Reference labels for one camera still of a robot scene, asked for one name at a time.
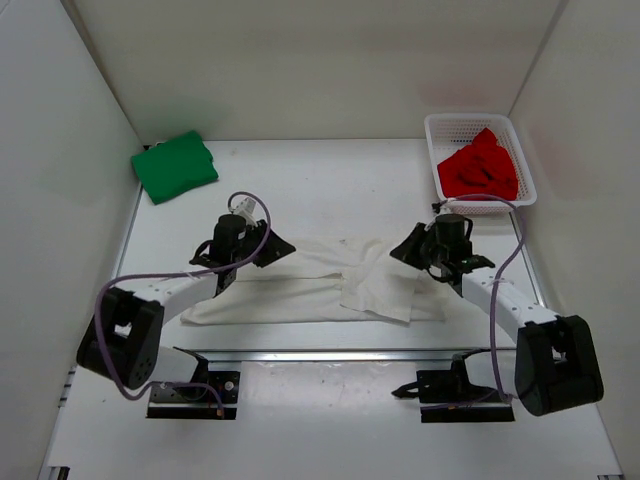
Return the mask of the white t shirt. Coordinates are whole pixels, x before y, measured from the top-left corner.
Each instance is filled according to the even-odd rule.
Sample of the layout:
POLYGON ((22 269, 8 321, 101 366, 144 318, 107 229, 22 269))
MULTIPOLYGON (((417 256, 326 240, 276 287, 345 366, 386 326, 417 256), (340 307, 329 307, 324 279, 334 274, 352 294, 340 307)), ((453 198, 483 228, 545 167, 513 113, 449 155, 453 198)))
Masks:
POLYGON ((442 321, 447 292, 390 255, 391 238, 311 237, 265 268, 249 265, 220 296, 180 317, 185 325, 442 321))

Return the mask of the red t shirt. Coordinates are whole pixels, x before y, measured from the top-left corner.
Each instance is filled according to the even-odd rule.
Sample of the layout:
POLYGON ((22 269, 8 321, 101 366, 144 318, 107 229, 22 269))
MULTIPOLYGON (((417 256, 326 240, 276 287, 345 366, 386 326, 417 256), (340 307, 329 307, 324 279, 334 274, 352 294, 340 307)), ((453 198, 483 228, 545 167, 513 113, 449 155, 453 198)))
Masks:
POLYGON ((437 171, 446 197, 484 194, 508 201, 517 198, 519 180, 514 164, 488 128, 478 133, 469 145, 439 163, 437 171))

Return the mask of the green polo shirt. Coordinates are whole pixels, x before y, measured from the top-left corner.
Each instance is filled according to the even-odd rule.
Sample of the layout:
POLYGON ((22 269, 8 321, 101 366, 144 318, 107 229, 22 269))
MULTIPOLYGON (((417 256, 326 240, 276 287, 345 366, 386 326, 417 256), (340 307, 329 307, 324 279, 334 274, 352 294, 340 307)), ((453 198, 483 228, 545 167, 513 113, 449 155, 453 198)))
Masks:
POLYGON ((131 163, 154 205, 219 179, 213 155, 194 130, 134 155, 131 163))

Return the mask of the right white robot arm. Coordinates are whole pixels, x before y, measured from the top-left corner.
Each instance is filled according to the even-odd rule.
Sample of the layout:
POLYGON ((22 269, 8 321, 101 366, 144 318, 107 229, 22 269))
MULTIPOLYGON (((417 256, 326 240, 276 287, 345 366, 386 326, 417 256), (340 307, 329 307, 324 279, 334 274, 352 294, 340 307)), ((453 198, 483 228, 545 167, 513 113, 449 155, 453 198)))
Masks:
POLYGON ((418 223, 390 256, 475 305, 515 343, 513 395, 534 416, 593 404, 604 384, 590 327, 531 301, 502 280, 494 262, 473 251, 471 219, 440 214, 418 223))

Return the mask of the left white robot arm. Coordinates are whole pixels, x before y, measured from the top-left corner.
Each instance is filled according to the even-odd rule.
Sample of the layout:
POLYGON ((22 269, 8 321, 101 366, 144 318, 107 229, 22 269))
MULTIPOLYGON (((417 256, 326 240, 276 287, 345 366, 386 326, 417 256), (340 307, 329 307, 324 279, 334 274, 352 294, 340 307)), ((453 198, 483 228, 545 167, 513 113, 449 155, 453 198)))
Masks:
POLYGON ((164 325, 205 300, 222 294, 248 264, 266 267, 294 253, 266 220, 245 214, 219 217, 211 238, 195 250, 189 272, 141 274, 135 291, 107 283, 95 301, 94 314, 76 354, 79 366, 110 379, 128 400, 141 398, 156 384, 175 387, 188 400, 206 395, 210 377, 203 357, 161 346, 164 325))

